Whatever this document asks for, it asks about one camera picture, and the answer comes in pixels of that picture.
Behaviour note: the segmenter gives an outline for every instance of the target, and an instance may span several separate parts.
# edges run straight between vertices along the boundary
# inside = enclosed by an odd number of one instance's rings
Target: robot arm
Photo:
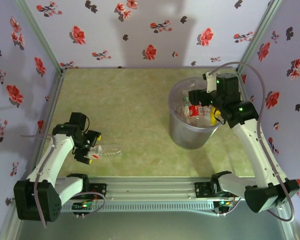
[[[259,115],[256,109],[251,102],[241,101],[239,82],[235,74],[209,73],[203,75],[203,79],[207,81],[207,89],[190,91],[189,100],[192,105],[213,105],[221,112],[221,117],[243,143],[255,175],[255,181],[251,181],[237,177],[229,171],[216,173],[211,179],[213,191],[230,192],[242,197],[255,213],[284,204],[287,197],[260,143],[260,140],[266,143],[262,130],[261,139],[258,138]],[[299,189],[297,181],[287,178],[270,147],[266,144],[265,148],[289,196],[292,197]]]
[[[58,124],[52,131],[53,138],[39,164],[26,180],[15,184],[13,191],[19,219],[40,220],[34,196],[36,181],[40,207],[44,219],[49,222],[58,218],[62,205],[75,194],[89,191],[89,180],[85,174],[70,174],[63,183],[56,185],[59,171],[70,151],[77,161],[91,163],[86,156],[96,141],[100,140],[101,133],[91,130],[84,133],[86,118],[82,113],[73,112],[69,122]]]

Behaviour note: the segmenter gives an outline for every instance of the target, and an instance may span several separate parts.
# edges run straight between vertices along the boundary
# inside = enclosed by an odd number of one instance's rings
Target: trash in bucket
[[[205,80],[190,77],[174,85],[169,93],[169,134],[171,139],[183,148],[202,147],[220,125],[217,121],[221,118],[220,112],[212,105],[191,105],[189,101],[189,91],[206,88]]]

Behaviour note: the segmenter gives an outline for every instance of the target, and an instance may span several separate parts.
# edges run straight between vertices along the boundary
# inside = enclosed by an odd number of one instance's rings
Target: wall
[[[283,1],[249,63],[265,80],[264,135],[282,169],[299,182],[293,203],[300,226],[300,0]],[[260,82],[249,69],[243,79],[259,111]]]
[[[63,67],[175,68],[239,61],[270,0],[25,1]]]
[[[11,0],[0,1],[0,231],[13,187],[32,162],[55,69]]]

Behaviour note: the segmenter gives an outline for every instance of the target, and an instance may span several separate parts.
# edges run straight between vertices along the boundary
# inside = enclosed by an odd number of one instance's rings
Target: bucket
[[[220,126],[220,122],[207,127],[196,127],[187,123],[184,114],[185,91],[204,90],[207,88],[207,81],[201,77],[186,78],[173,86],[169,93],[169,134],[171,139],[178,146],[185,149],[201,148]]]

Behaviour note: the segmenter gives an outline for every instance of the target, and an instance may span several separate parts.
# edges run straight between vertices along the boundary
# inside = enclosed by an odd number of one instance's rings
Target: floral wallpaper
[[[16,181],[31,169],[56,71],[11,0],[0,1],[0,231]]]
[[[20,1],[62,68],[192,68],[239,61],[270,2]]]
[[[265,81],[264,135],[282,169],[299,183],[292,201],[300,226],[300,0],[283,1],[249,63]],[[259,111],[260,81],[247,68],[242,79]]]

